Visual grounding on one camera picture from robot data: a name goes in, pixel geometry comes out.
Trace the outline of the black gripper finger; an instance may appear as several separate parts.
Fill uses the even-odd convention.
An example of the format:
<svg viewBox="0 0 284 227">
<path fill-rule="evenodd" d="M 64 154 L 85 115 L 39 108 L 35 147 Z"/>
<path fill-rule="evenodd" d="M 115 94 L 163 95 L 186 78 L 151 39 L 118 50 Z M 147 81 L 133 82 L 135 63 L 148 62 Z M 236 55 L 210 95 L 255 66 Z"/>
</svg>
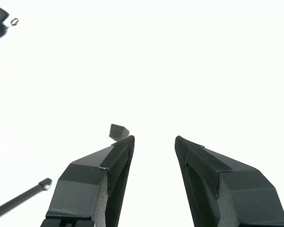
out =
<svg viewBox="0 0 284 227">
<path fill-rule="evenodd" d="M 284 227 L 275 187 L 256 168 L 177 136 L 175 152 L 196 227 Z"/>
<path fill-rule="evenodd" d="M 43 227 L 116 227 L 119 224 L 135 138 L 71 162 L 64 170 Z"/>
</svg>

